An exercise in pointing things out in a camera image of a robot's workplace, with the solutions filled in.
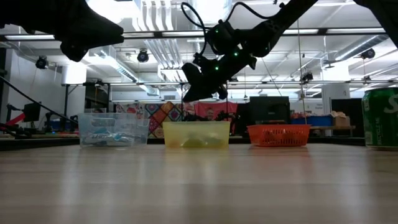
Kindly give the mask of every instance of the red basket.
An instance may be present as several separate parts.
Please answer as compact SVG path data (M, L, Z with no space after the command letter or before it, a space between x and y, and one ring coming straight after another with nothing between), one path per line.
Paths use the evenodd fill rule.
M251 144L261 147L305 146L310 134L306 124L248 126Z

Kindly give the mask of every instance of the yellow plastic container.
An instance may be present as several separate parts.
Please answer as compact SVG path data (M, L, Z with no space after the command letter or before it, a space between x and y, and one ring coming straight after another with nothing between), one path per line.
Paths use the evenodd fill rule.
M166 147L228 147L229 121L163 122Z

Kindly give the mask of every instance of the cardboard box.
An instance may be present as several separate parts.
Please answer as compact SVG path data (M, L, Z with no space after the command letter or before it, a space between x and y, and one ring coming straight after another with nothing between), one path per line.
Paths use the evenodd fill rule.
M337 127L347 127L347 126L351 126L351 123L349 121L349 116L343 118L343 117L335 117L333 124Z

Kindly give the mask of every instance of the soda can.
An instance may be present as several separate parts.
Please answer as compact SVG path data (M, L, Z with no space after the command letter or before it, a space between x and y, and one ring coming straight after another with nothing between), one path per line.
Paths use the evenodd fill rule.
M398 88L368 90L362 99L366 146L398 149Z

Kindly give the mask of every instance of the computer monitor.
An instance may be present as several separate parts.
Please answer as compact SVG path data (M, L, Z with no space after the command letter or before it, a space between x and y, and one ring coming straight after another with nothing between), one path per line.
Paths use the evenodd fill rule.
M38 103L29 103L22 110L25 114L24 122L38 121L40 119L41 106Z
M289 97L252 96L250 115L254 124L290 124Z

